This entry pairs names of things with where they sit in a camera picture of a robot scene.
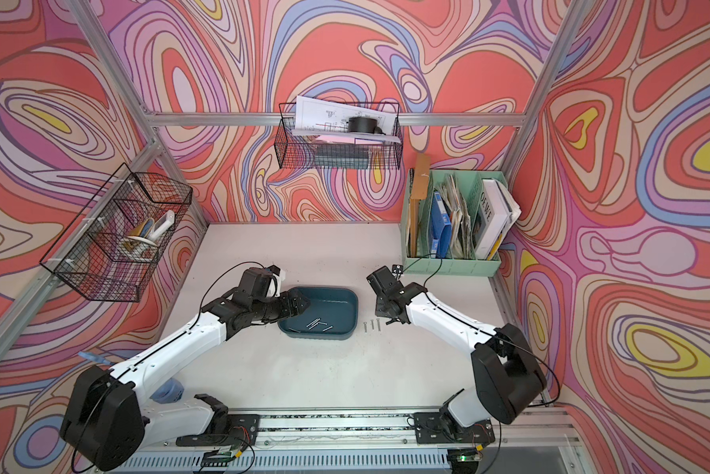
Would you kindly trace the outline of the white paper sheets in basket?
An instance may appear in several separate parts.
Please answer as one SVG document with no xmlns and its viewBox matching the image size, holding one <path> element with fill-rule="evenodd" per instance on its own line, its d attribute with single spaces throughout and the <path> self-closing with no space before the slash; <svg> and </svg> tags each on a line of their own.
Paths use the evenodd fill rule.
<svg viewBox="0 0 710 474">
<path fill-rule="evenodd" d="M 291 131 L 295 136 L 332 138 L 334 143 L 402 144 L 397 112 L 304 96 L 297 97 Z"/>
</svg>

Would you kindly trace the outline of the aluminium frame post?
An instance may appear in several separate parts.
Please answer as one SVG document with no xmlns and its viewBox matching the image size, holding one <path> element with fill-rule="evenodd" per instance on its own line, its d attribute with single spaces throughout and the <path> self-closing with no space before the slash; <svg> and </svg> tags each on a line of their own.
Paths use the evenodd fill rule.
<svg viewBox="0 0 710 474">
<path fill-rule="evenodd" d="M 72 13 L 76 25 L 78 25 L 86 41 L 98 57 L 101 68 L 120 94 L 137 128 L 145 137 L 147 146 L 130 163 L 131 170 L 145 171 L 157 159 L 162 170 L 169 178 L 186 183 L 184 174 L 163 144 L 157 126 L 154 126 L 151 122 L 149 110 L 139 98 L 132 79 L 129 77 L 101 22 L 95 15 L 91 4 L 88 1 L 66 1 L 66 7 Z"/>
<path fill-rule="evenodd" d="M 501 161 L 500 171 L 508 183 L 514 182 L 515 174 L 526 158 L 527 144 L 535 135 L 538 118 L 544 102 L 546 102 L 546 97 L 552 90 L 560 69 L 564 66 L 568 53 L 593 5 L 594 1 L 571 1 L 566 10 L 552 48 L 542 67 L 542 72 L 535 82 L 525 114 L 523 114 L 522 124 L 516 126 L 516 132 L 512 135 L 506 154 Z"/>
</svg>

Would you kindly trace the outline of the white book in organizer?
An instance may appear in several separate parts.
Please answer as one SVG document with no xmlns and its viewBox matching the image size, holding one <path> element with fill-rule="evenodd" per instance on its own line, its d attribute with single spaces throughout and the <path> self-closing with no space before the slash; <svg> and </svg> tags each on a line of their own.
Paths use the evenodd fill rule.
<svg viewBox="0 0 710 474">
<path fill-rule="evenodd" d="M 478 190 L 480 195 L 473 221 L 475 259 L 490 261 L 520 217 L 521 208 L 507 187 L 497 180 L 482 179 Z"/>
</svg>

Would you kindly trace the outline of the green plastic file organizer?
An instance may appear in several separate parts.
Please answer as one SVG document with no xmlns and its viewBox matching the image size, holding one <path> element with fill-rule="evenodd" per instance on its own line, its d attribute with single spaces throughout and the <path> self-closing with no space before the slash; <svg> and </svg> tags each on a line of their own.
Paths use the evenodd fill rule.
<svg viewBox="0 0 710 474">
<path fill-rule="evenodd" d="M 476 254 L 475 223 L 481 215 L 485 180 L 507 186 L 498 171 L 432 170 L 426 179 L 427 197 L 416 201 L 412 197 L 416 172 L 408 172 L 399 224 L 402 272 L 495 276 L 500 257 Z"/>
</svg>

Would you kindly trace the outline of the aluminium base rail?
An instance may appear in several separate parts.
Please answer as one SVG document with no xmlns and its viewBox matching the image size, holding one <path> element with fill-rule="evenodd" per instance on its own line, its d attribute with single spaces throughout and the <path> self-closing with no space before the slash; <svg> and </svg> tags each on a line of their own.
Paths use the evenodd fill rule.
<svg viewBox="0 0 710 474">
<path fill-rule="evenodd" d="M 593 473 L 562 409 L 534 408 L 512 425 L 484 420 L 450 434 L 436 408 L 260 410 L 219 446 L 165 440 L 120 473 Z"/>
</svg>

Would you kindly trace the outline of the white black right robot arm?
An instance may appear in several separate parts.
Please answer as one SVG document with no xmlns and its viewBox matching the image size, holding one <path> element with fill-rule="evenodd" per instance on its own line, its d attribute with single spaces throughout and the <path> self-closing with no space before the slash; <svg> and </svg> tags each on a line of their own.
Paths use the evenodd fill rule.
<svg viewBox="0 0 710 474">
<path fill-rule="evenodd" d="M 425 286 L 405 286 L 392 274 L 370 276 L 376 316 L 422 328 L 467 356 L 473 387 L 451 396 L 439 410 L 443 435 L 457 440 L 479 422 L 512 424 L 546 389 L 542 363 L 514 325 L 494 327 L 445 304 Z"/>
</svg>

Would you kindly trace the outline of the white tube in left basket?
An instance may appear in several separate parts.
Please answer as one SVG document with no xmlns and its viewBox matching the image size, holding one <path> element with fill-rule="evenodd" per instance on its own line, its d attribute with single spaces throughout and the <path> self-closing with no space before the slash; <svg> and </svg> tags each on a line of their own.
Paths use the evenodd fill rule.
<svg viewBox="0 0 710 474">
<path fill-rule="evenodd" d="M 175 223 L 175 212 L 174 211 L 165 211 L 157 221 L 155 221 L 153 225 L 153 229 L 151 229 L 151 232 L 149 235 L 147 235 L 147 239 L 151 242 L 157 242 L 161 237 L 173 227 L 173 224 Z"/>
</svg>

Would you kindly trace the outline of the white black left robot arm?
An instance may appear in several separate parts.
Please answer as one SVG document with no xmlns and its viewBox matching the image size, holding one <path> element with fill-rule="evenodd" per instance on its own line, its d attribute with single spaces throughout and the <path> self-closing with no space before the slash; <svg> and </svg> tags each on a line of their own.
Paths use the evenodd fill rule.
<svg viewBox="0 0 710 474">
<path fill-rule="evenodd" d="M 139 355 L 111 369 L 86 369 L 74 383 L 60 438 L 103 471 L 119 467 L 142 446 L 171 438 L 227 438 L 228 409 L 212 396 L 199 394 L 193 403 L 151 413 L 147 402 L 177 372 L 243 329 L 299 316 L 310 305 L 299 290 L 270 297 L 228 292 L 207 303 L 192 321 Z"/>
</svg>

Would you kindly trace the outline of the brown cardboard folder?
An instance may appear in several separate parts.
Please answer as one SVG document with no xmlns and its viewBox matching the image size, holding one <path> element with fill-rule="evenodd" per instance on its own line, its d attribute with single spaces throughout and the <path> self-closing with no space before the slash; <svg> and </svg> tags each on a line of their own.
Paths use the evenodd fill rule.
<svg viewBox="0 0 710 474">
<path fill-rule="evenodd" d="M 418 154 L 408 201 L 408 251 L 411 257 L 415 257 L 417 253 L 419 208 L 422 201 L 427 199 L 430 167 L 431 157 L 424 153 Z"/>
</svg>

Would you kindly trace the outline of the aluminium frame post left rear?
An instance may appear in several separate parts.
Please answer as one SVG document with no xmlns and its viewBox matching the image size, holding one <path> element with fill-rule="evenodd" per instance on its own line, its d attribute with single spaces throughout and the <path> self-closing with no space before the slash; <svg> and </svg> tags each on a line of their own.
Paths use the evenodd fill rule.
<svg viewBox="0 0 710 474">
<path fill-rule="evenodd" d="M 72 13 L 76 25 L 78 25 L 86 41 L 98 57 L 101 68 L 120 94 L 137 128 L 145 137 L 147 146 L 130 163 L 131 170 L 145 171 L 157 159 L 162 170 L 169 178 L 186 183 L 184 174 L 163 144 L 157 126 L 154 126 L 151 122 L 149 110 L 139 98 L 132 79 L 129 77 L 101 22 L 95 15 L 91 4 L 88 1 L 66 1 L 66 7 Z"/>
</svg>

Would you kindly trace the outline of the aluminium frame post right rear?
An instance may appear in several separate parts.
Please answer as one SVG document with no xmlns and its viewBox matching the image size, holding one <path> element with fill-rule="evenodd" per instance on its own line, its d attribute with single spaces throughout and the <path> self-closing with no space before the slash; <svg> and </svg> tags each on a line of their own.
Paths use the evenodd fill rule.
<svg viewBox="0 0 710 474">
<path fill-rule="evenodd" d="M 560 69 L 564 66 L 568 53 L 593 5 L 594 1 L 571 1 L 566 10 L 552 48 L 542 67 L 542 72 L 535 82 L 525 114 L 523 114 L 522 124 L 516 126 L 516 132 L 512 135 L 506 154 L 501 161 L 500 171 L 508 183 L 514 182 L 515 174 L 526 158 L 527 144 L 535 135 L 538 118 L 544 102 L 546 102 L 546 97 L 552 90 Z"/>
</svg>

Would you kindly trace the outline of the blue binder in organizer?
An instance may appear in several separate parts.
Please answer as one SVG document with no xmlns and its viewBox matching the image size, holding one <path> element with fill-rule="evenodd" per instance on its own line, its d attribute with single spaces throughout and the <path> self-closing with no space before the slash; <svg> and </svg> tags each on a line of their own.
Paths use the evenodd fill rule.
<svg viewBox="0 0 710 474">
<path fill-rule="evenodd" d="M 450 250 L 452 221 L 439 192 L 434 192 L 430 211 L 430 253 L 437 259 L 445 259 Z"/>
</svg>

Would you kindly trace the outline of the teal plastic storage box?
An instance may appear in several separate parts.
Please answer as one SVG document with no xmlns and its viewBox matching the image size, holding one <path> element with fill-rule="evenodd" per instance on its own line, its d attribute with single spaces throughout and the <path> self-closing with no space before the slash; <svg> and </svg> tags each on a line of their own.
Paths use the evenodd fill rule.
<svg viewBox="0 0 710 474">
<path fill-rule="evenodd" d="M 313 340 L 346 340 L 351 337 L 358 324 L 359 298 L 349 288 L 332 286 L 298 286 L 298 290 L 309 298 L 309 309 L 290 319 L 281 321 L 280 330 L 290 338 Z M 309 323 L 320 319 L 320 324 L 307 329 Z M 326 326 L 333 328 L 323 331 Z"/>
</svg>

